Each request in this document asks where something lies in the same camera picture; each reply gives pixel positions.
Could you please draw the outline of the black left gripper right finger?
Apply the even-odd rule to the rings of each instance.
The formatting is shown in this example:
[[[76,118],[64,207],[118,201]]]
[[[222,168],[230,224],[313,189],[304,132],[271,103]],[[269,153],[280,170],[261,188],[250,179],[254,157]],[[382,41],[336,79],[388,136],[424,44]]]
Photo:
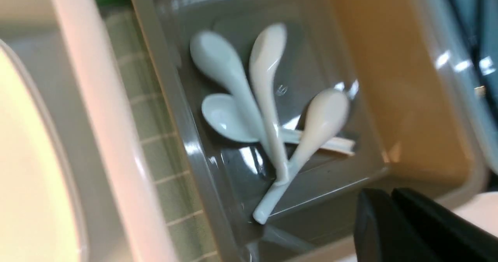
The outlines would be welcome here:
[[[497,237],[411,188],[395,188],[392,199],[410,225],[443,262],[496,262]]]

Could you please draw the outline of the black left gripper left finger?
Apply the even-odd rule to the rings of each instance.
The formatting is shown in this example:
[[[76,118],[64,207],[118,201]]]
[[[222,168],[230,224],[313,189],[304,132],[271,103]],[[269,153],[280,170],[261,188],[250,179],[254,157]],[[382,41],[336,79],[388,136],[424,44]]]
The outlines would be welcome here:
[[[359,262],[439,262],[386,191],[364,188],[358,196],[354,248]]]

